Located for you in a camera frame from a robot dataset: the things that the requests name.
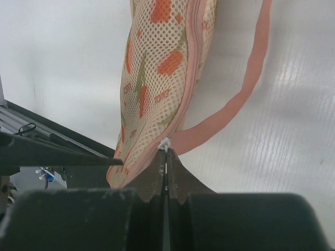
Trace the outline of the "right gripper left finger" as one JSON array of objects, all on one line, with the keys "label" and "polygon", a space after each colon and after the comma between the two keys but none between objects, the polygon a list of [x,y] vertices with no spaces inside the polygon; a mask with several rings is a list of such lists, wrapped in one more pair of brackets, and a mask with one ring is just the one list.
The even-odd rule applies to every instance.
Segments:
[{"label": "right gripper left finger", "polygon": [[166,154],[127,187],[31,191],[1,223],[1,250],[164,250]]}]

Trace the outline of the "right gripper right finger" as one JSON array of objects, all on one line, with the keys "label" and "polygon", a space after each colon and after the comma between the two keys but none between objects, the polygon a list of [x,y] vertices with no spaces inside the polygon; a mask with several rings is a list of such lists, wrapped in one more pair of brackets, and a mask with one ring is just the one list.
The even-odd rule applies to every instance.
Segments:
[{"label": "right gripper right finger", "polygon": [[304,197],[214,193],[174,151],[166,162],[172,250],[330,250]]}]

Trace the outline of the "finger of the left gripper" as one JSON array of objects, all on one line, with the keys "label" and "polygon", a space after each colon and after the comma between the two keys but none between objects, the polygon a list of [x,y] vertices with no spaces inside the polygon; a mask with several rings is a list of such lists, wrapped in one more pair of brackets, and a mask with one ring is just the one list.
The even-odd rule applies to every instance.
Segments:
[{"label": "finger of the left gripper", "polygon": [[45,141],[1,133],[1,166],[110,166],[122,164],[120,159],[90,155]]}]

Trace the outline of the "floral mesh laundry bag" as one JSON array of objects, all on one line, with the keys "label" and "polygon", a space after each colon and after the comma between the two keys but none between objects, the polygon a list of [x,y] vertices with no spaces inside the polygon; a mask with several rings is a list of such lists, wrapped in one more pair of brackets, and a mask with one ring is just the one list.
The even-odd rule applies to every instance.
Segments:
[{"label": "floral mesh laundry bag", "polygon": [[241,90],[198,125],[182,123],[213,37],[216,1],[132,1],[120,84],[121,130],[106,179],[121,188],[143,172],[158,150],[178,155],[204,144],[240,111],[262,73],[271,1],[263,1]]}]

